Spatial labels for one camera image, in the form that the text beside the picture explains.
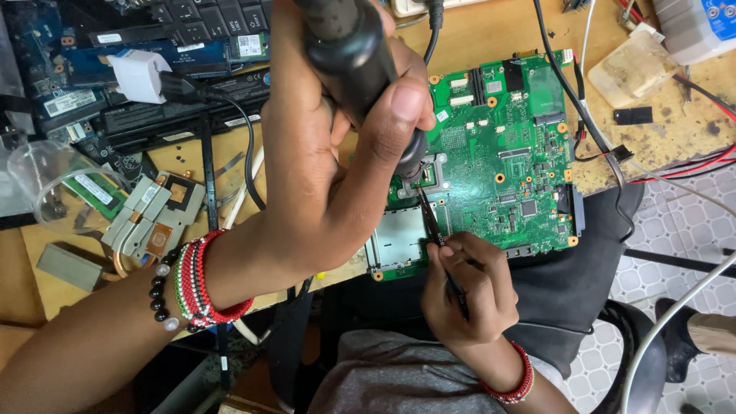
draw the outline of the black bead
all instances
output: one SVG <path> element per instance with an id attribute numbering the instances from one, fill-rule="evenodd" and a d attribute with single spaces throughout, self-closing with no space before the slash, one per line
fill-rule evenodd
<path id="1" fill-rule="evenodd" d="M 154 299 L 153 302 L 151 302 L 151 310 L 152 311 L 158 311 L 163 309 L 163 307 L 166 305 L 166 301 L 163 298 Z"/>
<path id="2" fill-rule="evenodd" d="M 156 286 L 148 292 L 148 297 L 151 299 L 157 299 L 161 295 L 163 295 L 163 288 L 161 286 Z"/>
<path id="3" fill-rule="evenodd" d="M 156 322 L 163 322 L 168 317 L 169 317 L 169 311 L 166 310 L 166 308 L 160 309 L 158 312 L 156 312 L 156 315 L 154 315 Z"/>
<path id="4" fill-rule="evenodd" d="M 151 280 L 151 286 L 163 286 L 166 283 L 166 278 L 163 276 L 156 276 Z"/>

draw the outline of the fingernail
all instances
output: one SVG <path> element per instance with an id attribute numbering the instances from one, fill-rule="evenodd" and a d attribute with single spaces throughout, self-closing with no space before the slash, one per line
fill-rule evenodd
<path id="1" fill-rule="evenodd" d="M 394 91 L 391 100 L 391 109 L 396 116 L 406 121 L 414 121 L 422 110 L 424 96 L 421 92 L 405 86 L 399 86 Z"/>
<path id="2" fill-rule="evenodd" d="M 442 246 L 439 249 L 439 254 L 443 255 L 444 257 L 450 257 L 453 254 L 455 254 L 455 252 L 453 252 L 453 249 L 451 249 L 451 248 L 449 248 L 447 246 Z"/>

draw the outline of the wooden desk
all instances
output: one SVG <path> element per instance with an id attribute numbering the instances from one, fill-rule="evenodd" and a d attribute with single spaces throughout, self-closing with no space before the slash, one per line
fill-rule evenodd
<path id="1" fill-rule="evenodd" d="M 548 31 L 556 36 L 550 39 L 553 49 L 573 48 L 580 51 L 587 13 L 561 14 L 560 1 L 544 1 L 542 5 Z M 600 0 L 596 4 L 591 24 L 590 39 L 586 56 L 587 69 L 592 68 L 613 49 L 627 39 L 627 31 L 618 26 L 621 8 L 616 1 Z M 423 53 L 429 40 L 427 21 L 412 27 L 399 29 L 396 35 L 412 49 Z M 542 49 L 542 41 L 534 14 L 534 5 L 525 0 L 490 0 L 482 3 L 456 7 L 445 11 L 444 27 L 440 31 L 439 42 L 429 65 L 429 74 L 444 74 L 452 71 L 471 69 L 481 63 L 511 57 L 513 52 L 529 49 Z M 710 59 L 692 67 L 693 80 L 704 88 L 719 94 L 727 102 L 736 102 L 736 88 L 732 85 L 732 68 L 736 66 L 736 51 Z M 572 68 L 565 74 L 575 85 Z M 612 121 L 612 109 L 602 96 L 592 87 L 586 87 L 588 106 L 603 132 L 615 144 L 625 143 L 636 154 L 635 159 L 643 166 L 661 169 L 690 158 L 719 150 L 734 142 L 734 124 L 707 99 L 693 92 L 694 102 L 683 105 L 682 95 L 674 81 L 669 81 L 662 90 L 652 95 L 641 105 L 654 107 L 653 124 L 618 127 Z M 577 118 L 570 102 L 567 102 L 568 119 Z M 255 126 L 256 145 L 261 145 L 260 126 Z M 347 157 L 355 148 L 355 134 L 345 139 L 340 147 L 340 161 L 347 164 Z M 578 149 L 580 155 L 596 151 L 590 141 Z M 224 134 L 213 140 L 215 167 L 228 162 L 235 154 L 245 151 L 247 131 L 244 128 Z M 159 169 L 183 173 L 190 169 L 193 179 L 202 180 L 201 152 L 198 141 L 180 144 L 181 149 L 170 146 L 151 151 L 153 161 Z M 185 162 L 179 162 L 181 156 Z M 632 168 L 624 166 L 629 177 L 637 175 Z M 585 194 L 600 191 L 615 185 L 609 167 L 603 160 L 573 164 L 574 181 Z M 244 176 L 244 166 L 240 163 L 217 181 L 220 196 L 240 185 Z M 263 177 L 256 181 L 259 192 L 266 194 Z M 221 214 L 226 214 L 226 206 Z M 256 211 L 250 199 L 244 204 L 237 222 Z M 184 238 L 190 239 L 206 232 L 205 215 L 200 214 L 197 223 L 188 229 Z M 92 239 L 79 236 L 54 234 L 39 225 L 23 229 L 26 248 L 35 265 L 43 247 L 48 242 L 64 240 L 81 248 L 101 253 L 99 245 Z M 343 281 L 365 271 L 365 254 L 358 252 L 350 263 L 333 270 L 322 281 L 315 281 L 314 289 Z M 84 297 L 85 293 L 50 275 L 35 270 L 40 296 L 48 318 L 54 317 L 62 305 L 71 305 Z M 258 298 L 256 308 L 270 306 L 286 298 L 284 292 Z"/>

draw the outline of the green circuit board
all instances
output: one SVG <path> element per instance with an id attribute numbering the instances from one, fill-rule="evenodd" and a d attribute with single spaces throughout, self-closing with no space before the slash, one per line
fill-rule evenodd
<path id="1" fill-rule="evenodd" d="M 554 58 L 570 65 L 572 51 Z M 547 56 L 514 54 L 429 81 L 437 123 L 427 132 L 419 183 L 392 178 L 386 213 L 366 245 L 374 279 L 426 267 L 419 184 L 445 236 L 469 231 L 509 258 L 576 245 L 572 140 Z"/>

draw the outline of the plastic cup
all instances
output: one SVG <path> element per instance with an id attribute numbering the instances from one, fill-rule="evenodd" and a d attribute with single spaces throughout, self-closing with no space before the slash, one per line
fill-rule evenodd
<path id="1" fill-rule="evenodd" d="M 110 225 L 130 192 L 123 175 L 56 141 L 18 147 L 7 169 L 32 204 L 36 221 L 58 233 L 80 234 Z"/>

